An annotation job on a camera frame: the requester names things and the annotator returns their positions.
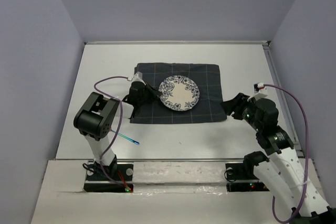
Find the blue floral ceramic plate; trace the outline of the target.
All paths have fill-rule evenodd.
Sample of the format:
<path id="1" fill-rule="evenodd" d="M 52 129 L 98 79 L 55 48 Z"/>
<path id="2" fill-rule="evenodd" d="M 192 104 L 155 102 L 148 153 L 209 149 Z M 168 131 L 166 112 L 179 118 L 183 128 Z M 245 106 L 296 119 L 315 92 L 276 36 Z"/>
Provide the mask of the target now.
<path id="1" fill-rule="evenodd" d="M 174 75 L 164 79 L 159 85 L 160 100 L 168 109 L 178 112 L 191 110 L 200 99 L 197 84 L 188 77 Z"/>

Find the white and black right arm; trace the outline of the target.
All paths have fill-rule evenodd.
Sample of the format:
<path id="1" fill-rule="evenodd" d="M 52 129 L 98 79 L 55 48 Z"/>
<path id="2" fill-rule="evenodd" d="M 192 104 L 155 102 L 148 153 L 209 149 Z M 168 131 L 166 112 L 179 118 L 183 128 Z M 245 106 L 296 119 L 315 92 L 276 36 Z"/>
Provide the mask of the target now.
<path id="1" fill-rule="evenodd" d="M 286 207 L 287 223 L 335 223 L 335 209 L 320 195 L 308 177 L 293 142 L 278 125 L 278 109 L 272 100 L 250 98 L 239 93 L 222 102 L 226 115 L 246 121 L 255 131 L 261 151 L 245 155 L 241 171 L 257 177 L 273 194 L 273 202 Z"/>

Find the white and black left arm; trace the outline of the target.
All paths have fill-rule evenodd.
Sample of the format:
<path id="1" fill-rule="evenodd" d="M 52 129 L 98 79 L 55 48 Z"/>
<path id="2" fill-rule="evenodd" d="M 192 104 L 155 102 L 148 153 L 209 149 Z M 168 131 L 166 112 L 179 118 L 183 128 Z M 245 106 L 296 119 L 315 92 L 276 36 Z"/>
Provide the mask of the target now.
<path id="1" fill-rule="evenodd" d="M 133 118 L 140 107 L 158 100 L 162 92 L 153 88 L 145 81 L 132 82 L 122 100 L 107 99 L 103 95 L 92 92 L 74 118 L 74 127 L 85 137 L 94 155 L 93 171 L 104 179 L 111 179 L 117 171 L 117 156 L 111 146 L 116 137 L 109 139 L 108 134 L 117 110 L 123 112 L 123 102 L 133 106 Z"/>

